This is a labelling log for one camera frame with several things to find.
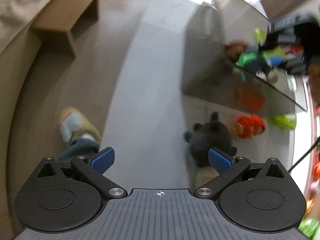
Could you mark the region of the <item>red orange knitted toy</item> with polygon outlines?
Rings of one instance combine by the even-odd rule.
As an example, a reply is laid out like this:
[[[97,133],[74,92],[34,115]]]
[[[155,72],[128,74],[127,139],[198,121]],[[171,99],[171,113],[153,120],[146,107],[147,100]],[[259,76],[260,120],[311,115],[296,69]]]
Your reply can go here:
[[[230,128],[234,139],[253,138],[256,135],[263,134],[265,130],[264,120],[255,114],[252,116],[240,116],[237,118],[235,125]]]

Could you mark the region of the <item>lime green toy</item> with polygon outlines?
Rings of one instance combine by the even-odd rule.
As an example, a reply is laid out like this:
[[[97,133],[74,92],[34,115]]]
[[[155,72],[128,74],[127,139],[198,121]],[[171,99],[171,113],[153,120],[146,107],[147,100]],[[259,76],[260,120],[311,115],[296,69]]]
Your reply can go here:
[[[282,130],[295,130],[297,125],[297,117],[295,114],[286,114],[268,117],[267,121],[270,125],[276,126]]]

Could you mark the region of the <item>smoked transparent storage bin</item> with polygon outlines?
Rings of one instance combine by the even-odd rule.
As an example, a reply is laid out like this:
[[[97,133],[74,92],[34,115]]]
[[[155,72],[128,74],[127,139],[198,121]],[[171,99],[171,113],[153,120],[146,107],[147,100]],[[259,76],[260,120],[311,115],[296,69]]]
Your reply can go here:
[[[199,6],[185,30],[182,93],[260,117],[307,111],[303,81],[289,89],[289,77],[282,71],[275,85],[235,65],[226,55],[226,35],[249,37],[252,28],[240,21],[235,25],[211,5]]]

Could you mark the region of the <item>black plush toy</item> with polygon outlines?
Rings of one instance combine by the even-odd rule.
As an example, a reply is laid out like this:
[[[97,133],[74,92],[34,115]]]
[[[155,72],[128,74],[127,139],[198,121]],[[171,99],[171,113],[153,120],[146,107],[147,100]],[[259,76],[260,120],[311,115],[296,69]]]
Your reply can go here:
[[[195,123],[192,131],[184,133],[184,139],[189,144],[189,153],[198,168],[209,166],[208,153],[211,148],[217,148],[231,157],[237,152],[237,148],[232,145],[231,133],[219,120],[217,112],[211,114],[209,122]]]

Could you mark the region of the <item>green knitted doll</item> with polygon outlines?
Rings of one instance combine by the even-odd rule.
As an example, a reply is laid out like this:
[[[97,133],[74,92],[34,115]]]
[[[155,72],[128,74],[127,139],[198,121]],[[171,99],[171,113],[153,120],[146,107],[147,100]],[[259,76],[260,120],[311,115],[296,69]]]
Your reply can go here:
[[[259,52],[247,51],[244,41],[232,41],[224,45],[226,56],[238,67],[274,85],[279,79],[277,67],[286,62],[281,48]]]

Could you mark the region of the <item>brown wooden bench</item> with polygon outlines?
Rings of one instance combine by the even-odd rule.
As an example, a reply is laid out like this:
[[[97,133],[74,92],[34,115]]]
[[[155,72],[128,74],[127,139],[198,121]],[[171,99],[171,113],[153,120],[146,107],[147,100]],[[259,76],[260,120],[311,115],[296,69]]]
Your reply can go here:
[[[79,19],[99,20],[99,0],[51,0],[39,13],[31,29],[42,43],[76,58],[72,29]]]

